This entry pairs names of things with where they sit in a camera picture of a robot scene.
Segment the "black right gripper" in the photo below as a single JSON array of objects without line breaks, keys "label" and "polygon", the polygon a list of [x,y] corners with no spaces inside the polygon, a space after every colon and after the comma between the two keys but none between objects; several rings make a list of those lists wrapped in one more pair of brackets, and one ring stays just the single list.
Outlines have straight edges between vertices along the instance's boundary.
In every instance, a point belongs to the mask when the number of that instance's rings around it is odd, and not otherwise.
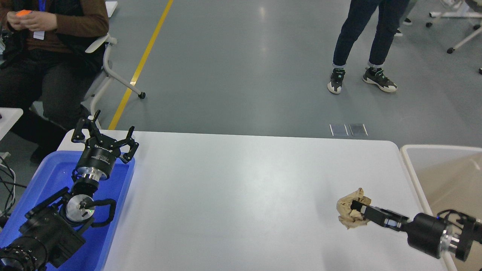
[{"label": "black right gripper", "polygon": [[365,219],[392,230],[407,233],[407,242],[429,256],[440,259],[444,252],[456,253],[461,237],[455,232],[455,225],[445,219],[419,213],[408,222],[408,217],[391,210],[369,206],[353,200],[351,210],[363,212]]}]

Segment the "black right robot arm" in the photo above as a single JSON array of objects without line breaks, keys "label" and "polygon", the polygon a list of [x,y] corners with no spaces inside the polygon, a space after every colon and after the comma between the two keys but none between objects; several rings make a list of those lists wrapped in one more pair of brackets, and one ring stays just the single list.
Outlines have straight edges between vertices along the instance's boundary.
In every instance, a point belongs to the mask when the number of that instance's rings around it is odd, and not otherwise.
[{"label": "black right robot arm", "polygon": [[407,233],[407,243],[436,259],[449,252],[461,261],[466,261],[473,242],[481,243],[481,221],[462,212],[448,209],[436,217],[418,213],[412,220],[391,210],[366,205],[353,200],[349,207],[360,211],[377,225]]}]

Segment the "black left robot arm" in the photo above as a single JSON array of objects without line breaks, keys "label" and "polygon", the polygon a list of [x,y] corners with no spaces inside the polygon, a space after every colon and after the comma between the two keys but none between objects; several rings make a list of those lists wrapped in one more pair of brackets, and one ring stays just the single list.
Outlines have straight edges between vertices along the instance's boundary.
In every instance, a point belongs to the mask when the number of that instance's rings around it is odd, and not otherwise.
[{"label": "black left robot arm", "polygon": [[64,187],[25,214],[20,236],[1,248],[2,271],[45,271],[70,259],[86,242],[89,228],[109,225],[115,218],[115,199],[94,199],[100,181],[108,180],[116,159],[131,161],[139,147],[130,127],[125,139],[102,134],[96,125],[100,110],[78,121],[71,137],[85,148],[72,172],[73,186]]}]

